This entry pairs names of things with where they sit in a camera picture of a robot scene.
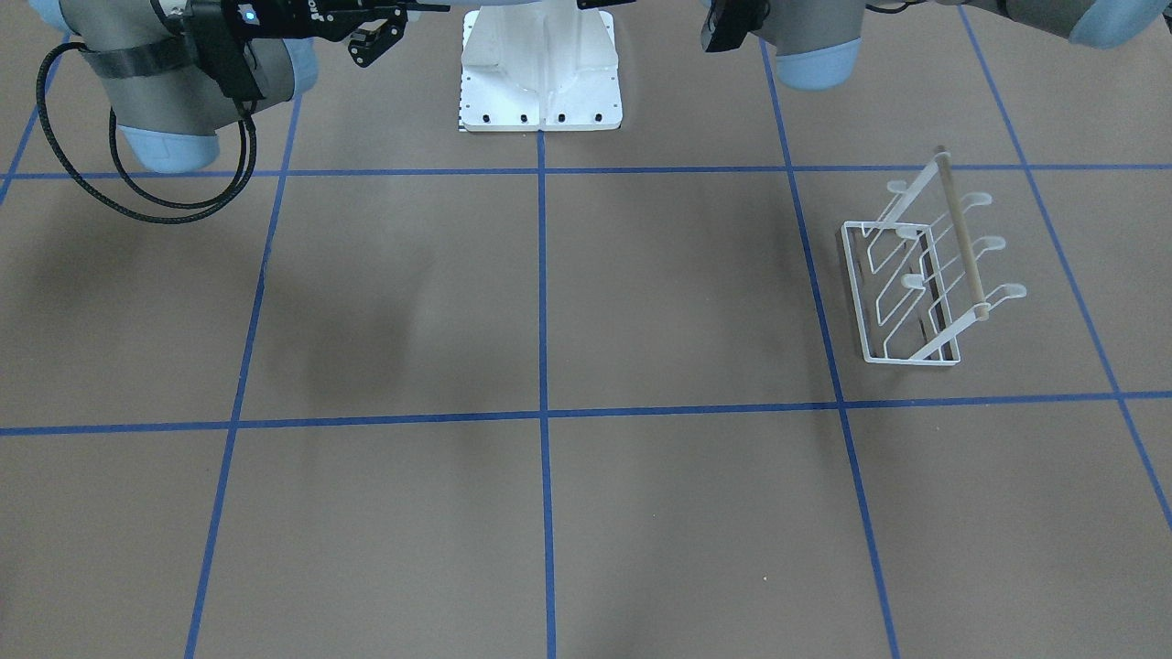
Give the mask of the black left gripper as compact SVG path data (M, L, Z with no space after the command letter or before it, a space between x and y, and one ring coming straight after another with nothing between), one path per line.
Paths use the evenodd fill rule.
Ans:
M578 0L577 8L579 11L590 11L611 7L611 5L626 5L633 2L634 0Z

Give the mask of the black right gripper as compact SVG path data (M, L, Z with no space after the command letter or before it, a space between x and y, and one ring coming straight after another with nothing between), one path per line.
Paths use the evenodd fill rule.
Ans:
M406 36L407 1L222 1L223 33L253 38L348 40L357 67L369 67Z

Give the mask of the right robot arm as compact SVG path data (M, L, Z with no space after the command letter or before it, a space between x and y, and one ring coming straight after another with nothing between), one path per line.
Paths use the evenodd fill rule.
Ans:
M34 1L80 39L142 167L188 174L222 152L218 130L316 83L318 40L373 63L406 34L413 1Z

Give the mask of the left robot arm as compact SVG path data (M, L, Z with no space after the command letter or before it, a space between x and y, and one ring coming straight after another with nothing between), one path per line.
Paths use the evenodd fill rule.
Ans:
M905 13L974 9L1059 38L1084 49L1117 49L1138 38L1167 1L703 1L700 46L736 50L757 38L774 47L776 81L797 91L827 91L853 75L863 39Z

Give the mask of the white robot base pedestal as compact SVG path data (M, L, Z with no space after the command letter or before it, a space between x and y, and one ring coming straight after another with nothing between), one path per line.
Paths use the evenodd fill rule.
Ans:
M458 125L469 133L624 125L614 16L591 1L495 1L461 22Z

